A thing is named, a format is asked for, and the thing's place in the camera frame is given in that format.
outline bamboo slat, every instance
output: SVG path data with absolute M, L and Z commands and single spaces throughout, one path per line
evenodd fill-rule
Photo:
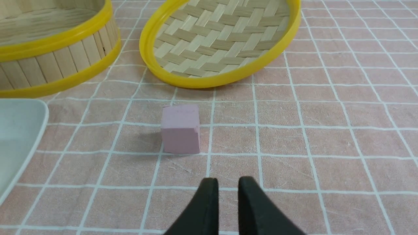
M 69 30 L 89 20 L 105 0 L 0 0 L 0 47 Z M 112 17 L 94 34 L 56 51 L 0 63 L 0 90 L 43 85 L 88 69 L 115 47 Z

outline white grid line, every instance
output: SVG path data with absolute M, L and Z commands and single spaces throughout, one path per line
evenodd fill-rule
M 88 154 L 96 154 L 96 153 L 109 153 L 110 151 L 107 150 L 99 150 L 99 151 L 89 151 L 89 152 L 77 152 L 77 151 L 36 151 L 37 153 L 43 154 L 78 154 L 78 155 L 88 155 Z M 159 153 L 145 153 L 145 152 L 121 152 L 121 151 L 112 151 L 112 154 L 119 154 L 119 155 L 136 155 L 136 156 L 158 156 Z M 199 156 L 206 156 L 208 153 L 199 153 L 196 155 Z M 212 155 L 216 156 L 258 156 L 257 153 L 212 153 Z M 189 156 L 189 155 L 174 155 L 171 153 L 162 153 L 162 156 Z M 270 154 L 270 153 L 261 153 L 261 156 L 270 156 L 270 157 L 292 157 L 292 158 L 308 158 L 308 156 L 303 155 L 286 155 L 286 154 Z M 399 156 L 339 156 L 339 155 L 312 155 L 313 158 L 343 158 L 343 159 L 398 159 L 398 160 L 413 160 L 414 157 L 399 157 Z
M 287 52 L 287 54 L 297 54 L 296 52 Z M 113 65 L 113 67 L 119 67 L 119 66 L 138 66 L 138 67 L 146 67 L 145 65 L 142 64 L 116 64 Z M 265 68 L 268 69 L 286 69 L 286 67 L 280 67 L 280 66 L 266 66 Z M 304 66 L 304 67 L 290 67 L 291 69 L 321 69 L 323 68 L 322 66 Z M 327 68 L 329 69 L 359 69 L 359 66 L 327 66 Z M 363 66 L 364 69 L 394 69 L 390 68 L 390 67 L 368 67 L 368 66 Z M 410 68 L 410 67 L 399 67 L 399 69 L 410 69 L 410 70 L 418 70 L 418 68 Z
M 65 188 L 65 189 L 80 189 L 80 188 L 96 188 L 95 184 L 22 184 L 18 183 L 17 186 L 30 187 L 30 188 Z M 107 186 L 100 185 L 99 189 L 119 189 L 119 190 L 147 190 L 147 189 L 178 189 L 178 190 L 196 190 L 198 187 L 193 186 Z M 234 187 L 220 187 L 220 191 L 238 191 L 238 188 Z M 365 194 L 375 195 L 373 191 L 351 191 L 351 190 L 299 190 L 299 189 L 276 189 L 276 188 L 263 188 L 265 192 L 284 192 L 284 193 L 310 193 L 310 194 Z M 415 191 L 379 191 L 379 195 L 418 195 Z
M 254 102 L 254 127 L 255 127 L 255 144 L 257 148 L 257 166 L 258 166 L 258 181 L 260 187 L 264 188 L 264 178 L 263 178 L 263 163 L 261 161 L 261 147 L 260 147 L 260 125 L 258 122 L 258 105 L 257 105 L 257 95 L 255 93 L 255 78 L 254 75 L 251 75 L 251 86 L 252 86 L 252 99 Z
M 28 229 L 28 230 L 46 230 L 46 231 L 78 231 L 78 227 L 75 226 L 33 226 L 33 225 L 0 225 L 0 229 Z M 99 227 L 85 227 L 83 232 L 117 232 L 117 233 L 154 233 L 163 234 L 165 230 L 156 229 L 112 229 L 112 228 L 99 228 Z M 238 235 L 238 232 L 219 231 L 220 235 Z
M 360 17 L 360 14 L 357 12 L 357 10 L 353 7 L 353 5 L 350 3 L 350 2 L 348 2 L 350 5 L 351 5 L 351 7 L 353 8 L 353 10 L 356 12 L 356 14 L 359 16 L 359 18 L 364 22 L 364 20 Z M 369 30 L 369 32 L 372 34 L 372 36 L 374 37 L 374 38 L 377 38 L 376 37 L 376 35 L 370 30 L 370 29 L 368 29 Z M 386 51 L 386 49 L 383 47 L 383 45 L 378 41 L 378 43 L 379 43 L 379 45 L 383 48 L 383 50 L 385 51 L 385 52 L 387 52 Z M 403 78 L 408 82 L 408 84 L 410 85 L 410 87 L 413 89 L 413 91 L 415 92 L 415 95 L 418 97 L 418 92 L 417 92 L 417 90 L 415 89 L 415 87 L 411 84 L 411 82 L 408 80 L 408 78 L 405 76 L 405 74 L 403 73 L 403 71 L 401 70 L 401 69 L 399 69 L 398 68 L 398 65 L 395 63 L 395 61 L 393 60 L 393 58 L 388 54 L 388 57 L 390 58 L 390 60 L 392 61 L 392 63 L 396 66 L 396 68 L 398 69 L 398 71 L 400 72 L 400 74 L 403 76 Z M 368 77 L 368 75 L 367 75 L 367 73 L 364 71 L 364 69 L 361 67 L 361 64 L 357 61 L 357 63 L 360 65 L 360 69 L 362 70 L 362 72 L 363 72 L 363 74 L 364 74 L 364 76 L 365 76 L 365 78 L 366 78 L 366 80 L 369 82 L 369 84 L 370 85 L 372 85 L 372 83 L 371 83 L 371 81 L 370 81 L 370 79 L 369 79 L 369 77 Z M 372 90 L 373 90 L 373 92 L 375 93 L 375 95 L 376 95 L 376 97 L 377 97 L 377 99 L 379 100 L 379 101 L 382 101 L 381 100 L 381 98 L 380 98 L 380 96 L 379 96 L 379 94 L 377 93 L 377 91 L 376 91 L 376 89 L 375 89 L 375 87 L 372 85 Z M 386 112 L 386 115 L 387 115 L 387 117 L 389 118 L 389 120 L 391 121 L 391 123 L 392 123 L 392 125 L 397 129 L 397 125 L 396 125 L 396 123 L 395 123 L 395 121 L 393 120 L 393 118 L 392 118 L 392 116 L 391 116 L 391 114 L 390 114 L 390 112 L 389 112 L 389 109 L 388 109 L 388 107 L 387 107 L 387 105 L 386 104 L 383 104 L 383 106 L 385 107 L 385 112 Z M 406 142 L 406 140 L 405 140 L 405 138 L 403 137 L 403 135 L 402 135 L 402 133 L 400 132 L 400 130 L 399 129 L 397 129 L 396 130 L 396 132 L 398 133 L 398 135 L 399 135 L 399 137 L 401 138 L 401 140 L 402 140 L 402 143 L 405 145 L 405 147 L 406 147 L 406 149 L 407 149 L 407 151 L 408 151 L 408 153 L 410 154 L 410 156 L 411 157 L 414 157 L 414 154 L 412 153 L 412 151 L 411 151 L 411 148 L 409 147 L 409 145 L 408 145 L 408 143 Z M 415 161 L 415 164 L 418 166 L 418 159 L 416 159 L 416 158 L 414 158 L 414 161 Z
M 54 101 L 62 101 L 62 100 L 76 100 L 76 101 L 88 101 L 89 99 L 79 99 L 79 98 L 62 98 L 62 99 L 55 99 Z M 92 100 L 127 100 L 129 101 L 129 98 L 92 98 Z M 170 100 L 161 100 L 161 99 L 132 99 L 133 101 L 155 101 L 155 102 L 170 102 Z M 294 100 L 257 100 L 257 101 L 266 101 L 266 102 L 295 102 Z M 175 102 L 195 102 L 195 103 L 211 103 L 212 101 L 206 101 L 206 100 L 175 100 Z M 245 103 L 245 102 L 251 102 L 250 100 L 246 101 L 215 101 L 215 103 Z M 305 103 L 339 103 L 338 101 L 332 101 L 332 100 L 299 100 L 299 102 L 305 102 Z M 407 103 L 407 102 L 372 102 L 372 101 L 343 101 L 343 103 L 347 104 L 375 104 L 375 105 L 381 105 L 381 104 L 387 104 L 387 105 L 418 105 L 418 103 Z
M 354 11 L 356 12 L 356 14 L 360 17 L 360 15 L 358 14 L 358 12 L 356 11 L 356 9 L 351 5 L 351 7 L 354 9 Z M 341 35 L 342 35 L 342 37 L 343 37 L 343 39 L 345 39 L 345 36 L 342 34 L 342 31 L 341 31 L 341 29 L 338 29 L 339 31 L 340 31 L 340 33 L 341 33 Z M 346 44 L 347 44 L 347 47 L 349 47 L 350 48 L 350 50 L 352 51 L 352 54 L 353 54 L 353 57 L 354 57 L 354 59 L 356 60 L 356 62 L 361 66 L 361 64 L 360 64 L 360 62 L 358 61 L 358 59 L 357 59 L 357 56 L 356 56 L 356 54 L 353 52 L 353 50 L 352 50 L 352 48 L 351 48 L 351 46 L 348 44 L 348 42 L 346 42 Z M 363 73 L 364 73 L 364 76 L 366 77 L 366 80 L 371 84 L 371 82 L 370 82 L 370 79 L 369 79 L 369 77 L 368 77 L 368 75 L 367 75 L 367 73 L 364 71 L 364 69 L 362 69 L 362 71 L 363 71 Z M 380 97 L 379 97 L 379 95 L 378 95 L 378 93 L 376 92 L 376 90 L 375 90 L 375 88 L 372 86 L 372 89 L 373 89 L 373 92 L 375 93 L 375 95 L 377 96 L 377 98 L 379 99 L 379 100 L 381 100 L 380 99 Z M 346 119 L 347 119 L 347 124 L 348 125 L 350 125 L 351 126 L 351 123 L 350 123 L 350 120 L 349 120 L 349 118 L 348 118 L 348 115 L 347 115 L 347 113 L 346 113 L 346 111 L 345 111 L 345 107 L 344 107 L 344 104 L 342 103 L 342 106 L 343 106 L 343 108 L 344 108 L 344 114 L 346 115 Z M 355 143 L 355 145 L 356 145 L 356 149 L 357 149 L 357 151 L 358 151 L 358 153 L 359 153 L 359 155 L 360 156 L 363 156 L 363 153 L 362 153 L 362 151 L 360 150 L 360 147 L 359 147 L 359 145 L 358 145 L 358 140 L 357 140 L 357 138 L 356 138 L 356 136 L 354 135 L 354 132 L 353 132 L 353 130 L 350 130 L 350 133 L 351 133 L 351 135 L 352 135 L 352 138 L 353 138 L 353 140 L 354 140 L 354 143 Z M 386 212 L 386 209 L 385 209 L 385 207 L 384 207 L 384 205 L 383 205 L 383 202 L 382 202 L 382 199 L 380 198 L 380 196 L 379 196 L 379 194 L 377 193 L 378 192 L 378 190 L 377 190 L 377 187 L 376 187 L 376 184 L 375 184 L 375 181 L 373 180 L 373 177 L 372 177 L 372 175 L 371 175 L 371 173 L 370 173 L 370 170 L 369 170 L 369 167 L 367 166 L 367 162 L 366 162 L 366 160 L 364 159 L 364 158 L 362 158 L 361 159 L 361 161 L 362 161 L 362 163 L 363 163 L 363 166 L 364 166 L 364 169 L 365 169 L 365 171 L 366 171 L 366 174 L 367 174 L 367 177 L 369 178 L 369 180 L 370 180 L 370 184 L 371 184 L 371 186 L 372 186 L 372 188 L 373 188 L 373 191 L 376 193 L 376 199 L 377 199 L 377 202 L 378 202 L 378 204 L 379 204 L 379 207 L 381 208 L 381 211 L 382 211 L 382 214 L 383 214 L 383 217 L 385 218 L 385 220 L 386 220 L 386 224 L 387 224 L 387 226 L 388 226 L 388 228 L 389 228 L 389 231 L 390 231 L 390 233 L 391 234 L 395 234 L 395 231 L 394 231 L 394 229 L 393 229 L 393 226 L 392 226 L 392 223 L 391 223 L 391 221 L 390 221 L 390 218 L 389 218 L 389 216 L 388 216 L 388 214 L 387 214 L 387 212 Z
M 124 125 L 131 125 L 131 126 L 146 126 L 146 127 L 155 127 L 159 128 L 160 124 L 149 124 L 149 123 L 130 123 L 130 122 L 123 122 L 123 121 L 114 121 L 114 122 L 108 122 L 108 123 L 90 123 L 90 124 L 73 124 L 73 123 L 49 123 L 48 126 L 53 125 L 61 125 L 61 126 L 105 126 L 105 125 L 112 125 L 112 124 L 124 124 Z M 413 130 L 416 131 L 418 128 L 379 128 L 379 127 L 372 127 L 372 126 L 314 126 L 314 125 L 294 125 L 294 126 L 286 126 L 286 125 L 269 125 L 269 124 L 239 124 L 239 123 L 214 123 L 214 124 L 202 124 L 201 127 L 266 127 L 266 128 L 280 128 L 280 129 L 338 129 L 338 130 L 395 130 L 395 131 L 401 131 L 401 130 Z
M 288 66 L 286 52 L 283 52 L 283 56 L 284 56 L 284 59 L 285 59 L 286 66 Z M 311 168 L 312 168 L 312 175 L 313 175 L 313 178 L 314 178 L 314 181 L 315 181 L 315 187 L 316 187 L 316 190 L 318 191 L 318 199 L 319 199 L 319 204 L 321 206 L 322 214 L 323 214 L 323 217 L 324 217 L 326 232 L 327 232 L 327 234 L 331 234 L 331 226 L 329 224 L 328 215 L 327 215 L 327 211 L 326 211 L 325 203 L 324 203 L 324 198 L 322 197 L 321 186 L 319 184 L 318 174 L 316 172 L 316 167 L 315 167 L 314 159 L 311 156 L 312 155 L 311 154 L 311 148 L 309 146 L 308 136 L 306 135 L 306 129 L 305 129 L 305 125 L 304 125 L 303 118 L 302 118 L 301 105 L 300 105 L 300 103 L 298 101 L 298 96 L 296 95 L 295 87 L 293 86 L 292 75 L 290 73 L 290 69 L 289 68 L 288 68 L 287 72 L 288 72 L 290 84 L 291 84 L 291 87 L 292 87 L 292 93 L 293 93 L 293 96 L 294 96 L 294 98 L 296 100 L 296 106 L 297 106 L 297 109 L 298 109 L 299 121 L 301 123 L 301 129 L 302 129 L 303 139 L 305 141 L 306 153 L 307 153 L 307 155 L 309 157 L 309 163 L 310 163 Z
M 144 73 L 143 73 L 143 76 L 142 76 L 142 80 L 143 80 L 143 78 L 145 77 L 145 73 L 146 73 L 146 71 L 147 71 L 147 69 L 145 69 L 145 70 L 144 70 Z M 137 92 L 139 91 L 140 86 L 141 86 L 141 83 L 139 83 L 139 84 L 138 84 L 138 87 L 137 87 L 136 91 L 134 92 L 134 94 L 132 95 L 132 97 L 131 97 L 131 98 L 135 97 L 135 95 L 136 95 L 136 94 L 137 94 Z M 125 113 L 124 113 L 123 118 L 122 118 L 122 122 L 124 122 L 124 121 L 125 121 L 126 116 L 127 116 L 127 113 L 128 113 L 128 111 L 129 111 L 129 108 L 130 108 L 131 104 L 132 104 L 132 101 L 129 101 L 128 105 L 126 106 Z M 86 220 L 87 220 L 87 216 L 88 216 L 88 214 L 89 214 L 89 212 L 90 212 L 90 209 L 91 209 L 91 207 L 92 207 L 92 205 L 93 205 L 93 202 L 94 202 L 94 198 L 96 197 L 96 194 L 97 194 L 97 191 L 98 191 L 98 188 L 99 188 L 98 186 L 99 186 L 99 185 L 100 185 L 100 183 L 102 182 L 102 179 L 103 179 L 103 176 L 104 176 L 104 174 L 105 174 L 105 171 L 106 171 L 107 165 L 109 164 L 110 158 L 112 157 L 111 152 L 114 150 L 114 148 L 115 148 L 115 146 L 116 146 L 117 140 L 118 140 L 119 135 L 120 135 L 120 132 L 121 132 L 121 130 L 122 130 L 122 127 L 123 127 L 123 124 L 119 124 L 118 130 L 117 130 L 117 132 L 116 132 L 116 136 L 115 136 L 115 137 L 114 137 L 114 139 L 113 139 L 113 143 L 112 143 L 112 146 L 111 146 L 111 148 L 110 148 L 109 154 L 107 155 L 106 161 L 105 161 L 105 162 L 104 162 L 104 164 L 103 164 L 103 167 L 102 167 L 102 169 L 101 169 L 101 172 L 100 172 L 99 178 L 97 179 L 97 182 L 96 182 L 96 186 L 94 187 L 94 190 L 93 190 L 93 192 L 92 192 L 92 194 L 91 194 L 91 196 L 90 196 L 89 202 L 88 202 L 88 204 L 87 204 L 87 208 L 86 208 L 86 209 L 85 209 L 85 211 L 84 211 L 84 214 L 83 214 L 83 217 L 82 217 L 82 219 L 81 219 L 80 226 L 79 226 L 79 228 L 78 228 L 78 230 L 77 230 L 76 235 L 80 235 L 80 234 L 81 234 L 82 228 L 84 227 L 84 224 L 85 224 L 85 222 L 86 222 Z
M 173 103 L 176 99 L 177 90 L 178 90 L 178 88 L 176 87 L 176 89 L 174 90 L 173 97 L 171 98 L 170 106 L 173 105 Z M 150 205 L 151 205 L 151 198 L 152 198 L 153 191 L 154 191 L 154 188 L 155 188 L 155 182 L 157 180 L 157 175 L 158 175 L 158 171 L 159 171 L 159 168 L 160 168 L 161 158 L 163 156 L 163 150 L 164 150 L 164 144 L 161 142 L 160 152 L 158 153 L 157 163 L 155 165 L 155 170 L 154 170 L 153 179 L 151 181 L 150 191 L 148 192 L 147 202 L 145 204 L 144 214 L 142 216 L 142 221 L 141 221 L 141 229 L 142 230 L 145 229 L 145 222 L 146 222 L 147 217 L 148 217 L 148 211 L 149 211 Z
M 309 33 L 310 33 L 310 35 L 311 35 L 311 37 L 312 37 L 312 32 L 311 32 L 310 28 L 308 28 L 308 30 L 309 30 Z M 320 60 L 321 60 L 321 63 L 322 63 L 322 65 L 324 66 L 324 69 L 325 69 L 325 74 L 326 74 L 326 76 L 327 76 L 327 78 L 328 78 L 328 81 L 329 81 L 329 83 L 330 83 L 330 84 L 332 84 L 332 80 L 331 80 L 330 75 L 329 75 L 329 73 L 328 73 L 328 69 L 326 68 L 325 63 L 324 63 L 324 61 L 323 61 L 323 59 L 322 59 L 322 57 L 321 57 L 321 54 L 319 53 L 318 46 L 317 46 L 317 44 L 316 44 L 316 42 L 315 42 L 315 41 L 314 41 L 313 43 L 314 43 L 314 46 L 316 47 L 316 49 L 317 49 L 317 51 L 318 51 L 318 56 L 319 56 L 319 58 L 320 58 Z M 338 101 L 341 101 L 341 100 L 339 99 L 338 94 L 337 94 L 337 92 L 336 92 L 336 90 L 335 90 L 335 88 L 334 88 L 334 86 L 333 86 L 333 85 L 332 85 L 332 91 L 333 91 L 333 93 L 334 93 L 334 95 L 335 95 L 336 99 L 337 99 Z M 344 115 L 345 115 L 345 118 L 346 118 L 346 121 L 347 121 L 347 125 L 348 125 L 348 126 L 351 126 L 350 119 L 349 119 L 349 116 L 348 116 L 348 114 L 347 114 L 347 110 L 346 110 L 346 108 L 345 108 L 345 105 L 343 104 L 343 102 L 340 102 L 340 103 L 341 103 L 341 107 L 342 107 L 342 109 L 343 109 L 343 112 L 344 112 Z M 359 148 L 359 145 L 358 145 L 358 142 L 357 142 L 357 139 L 356 139 L 356 137 L 355 137 L 355 135 L 354 135 L 353 130 L 350 130 L 350 135 L 351 135 L 351 137 L 352 137 L 352 139 L 353 139 L 353 141 L 354 141 L 354 144 L 355 144 L 355 147 L 356 147 L 356 149 L 357 149 L 357 152 L 359 153 L 359 155 L 360 155 L 360 156 L 362 156 L 362 152 L 361 152 L 361 150 L 360 150 L 360 148 Z M 376 186 L 374 185 L 374 181 L 371 179 L 371 175 L 370 175 L 370 172 L 368 171 L 367 165 L 365 164 L 365 160 L 364 160 L 363 158 L 362 158 L 361 160 L 362 160 L 362 162 L 363 162 L 363 165 L 364 165 L 364 168 L 365 168 L 365 170 L 366 170 L 367 176 L 369 177 L 369 180 L 370 180 L 370 182 L 371 182 L 372 188 L 373 188 L 373 190 L 376 192 L 376 191 L 377 191 L 377 190 L 376 190 Z M 389 226 L 389 224 L 390 224 L 390 220 L 389 220 L 389 217 L 387 216 L 386 210 L 384 209 L 384 207 L 383 207 L 383 205 L 382 205 L 382 202 L 381 202 L 381 200 L 380 200 L 380 197 L 379 197 L 378 195 L 376 195 L 376 197 L 377 197 L 377 199 L 378 199 L 378 202 L 379 202 L 380 207 L 382 208 L 382 212 L 383 212 L 383 215 L 384 215 L 384 217 L 385 217 L 385 219 L 386 219 L 386 222 L 387 222 L 387 224 L 388 224 L 388 226 Z
M 208 154 L 207 154 L 207 159 L 206 159 L 206 177 L 210 176 L 210 171 L 211 171 L 210 169 L 211 169 L 211 158 L 212 158 L 212 139 L 213 139 L 215 107 L 216 107 L 216 88 L 213 89 L 213 97 L 211 101 L 211 114 L 210 114 L 210 124 L 209 124 L 209 146 L 208 146 Z

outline bamboo basket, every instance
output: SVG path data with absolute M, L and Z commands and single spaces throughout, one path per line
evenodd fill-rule
M 117 58 L 111 0 L 0 0 L 0 97 L 74 87 Z
M 300 11 L 301 0 L 167 0 L 145 25 L 141 56 L 174 86 L 221 86 L 277 58 L 296 35 Z

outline woven bamboo lid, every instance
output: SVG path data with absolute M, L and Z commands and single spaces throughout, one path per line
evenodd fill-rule
M 157 62 L 183 77 L 208 77 L 242 67 L 284 35 L 286 0 L 190 0 L 160 28 Z

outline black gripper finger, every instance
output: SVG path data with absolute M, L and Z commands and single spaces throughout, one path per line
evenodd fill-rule
M 250 176 L 238 183 L 238 224 L 240 235 L 305 235 Z
M 166 231 L 166 235 L 218 235 L 218 180 L 204 178 L 182 214 Z

